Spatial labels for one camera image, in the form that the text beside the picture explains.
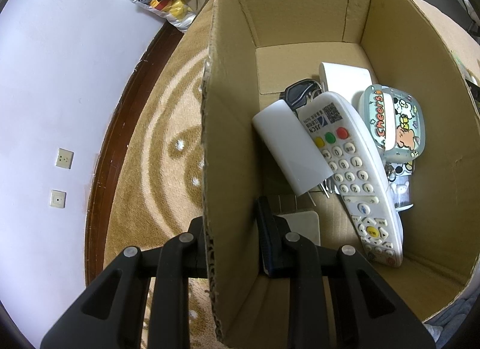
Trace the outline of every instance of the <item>wall outlet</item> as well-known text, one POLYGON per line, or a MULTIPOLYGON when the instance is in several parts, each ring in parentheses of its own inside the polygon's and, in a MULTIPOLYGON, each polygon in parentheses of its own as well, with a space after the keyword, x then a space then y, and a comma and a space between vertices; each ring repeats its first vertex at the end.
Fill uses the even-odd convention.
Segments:
POLYGON ((74 153, 63 148, 59 148, 57 155, 57 163, 55 166, 63 167, 64 169, 71 168, 71 161, 74 159, 74 153))
POLYGON ((65 199, 67 198, 67 192, 60 190, 52 190, 50 198, 50 207, 65 208, 65 199))

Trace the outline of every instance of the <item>wooden baseboard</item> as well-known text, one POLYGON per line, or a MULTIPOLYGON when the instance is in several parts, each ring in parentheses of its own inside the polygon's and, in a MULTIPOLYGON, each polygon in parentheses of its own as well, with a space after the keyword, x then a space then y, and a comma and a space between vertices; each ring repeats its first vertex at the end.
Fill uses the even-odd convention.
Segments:
POLYGON ((183 34, 169 23, 159 30, 137 64, 113 114, 97 161, 85 231, 85 282, 103 270, 105 241, 115 189, 138 118, 183 34))

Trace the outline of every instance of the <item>carpet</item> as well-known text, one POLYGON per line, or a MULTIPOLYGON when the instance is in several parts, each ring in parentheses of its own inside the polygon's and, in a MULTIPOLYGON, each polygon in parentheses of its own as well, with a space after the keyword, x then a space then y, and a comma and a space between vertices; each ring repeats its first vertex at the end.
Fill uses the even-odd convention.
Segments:
MULTIPOLYGON (((146 250, 163 245, 186 231, 191 219, 202 214, 200 84, 212 1, 180 41, 135 128, 113 201, 105 266, 126 246, 146 250)), ((480 47, 440 11, 421 0, 414 1, 450 50, 480 77, 480 47)), ((153 285, 147 300, 142 348, 146 348, 153 285)), ((225 348, 215 338, 208 288, 207 280, 189 282, 191 346, 225 348)))

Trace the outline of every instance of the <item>metal bolt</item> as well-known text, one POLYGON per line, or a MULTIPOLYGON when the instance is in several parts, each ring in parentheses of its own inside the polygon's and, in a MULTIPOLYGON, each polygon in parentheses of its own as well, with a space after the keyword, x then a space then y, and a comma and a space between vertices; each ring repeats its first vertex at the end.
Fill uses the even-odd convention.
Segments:
POLYGON ((285 235, 285 238, 289 242, 298 242, 300 240, 300 235, 298 235, 297 233, 287 233, 285 235))
POLYGON ((190 233, 183 233, 183 234, 180 234, 179 238, 178 238, 182 243, 188 243, 188 242, 191 242, 193 241, 194 239, 194 236, 190 233))
POLYGON ((124 251, 123 251, 123 255, 125 257, 133 257, 134 255, 136 255, 138 253, 138 250, 135 246, 128 246, 124 251))
POLYGON ((345 245, 342 246, 342 253, 345 255, 354 255, 355 254, 355 248, 350 245, 345 245))

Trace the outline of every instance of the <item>white remote control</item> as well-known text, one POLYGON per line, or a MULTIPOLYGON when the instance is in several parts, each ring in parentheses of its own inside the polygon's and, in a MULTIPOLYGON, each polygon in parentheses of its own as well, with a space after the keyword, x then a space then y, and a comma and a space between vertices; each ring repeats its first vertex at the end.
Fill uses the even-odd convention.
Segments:
POLYGON ((368 258, 400 266, 402 223, 377 147, 357 111, 340 94, 325 92, 297 114, 334 172, 368 258))

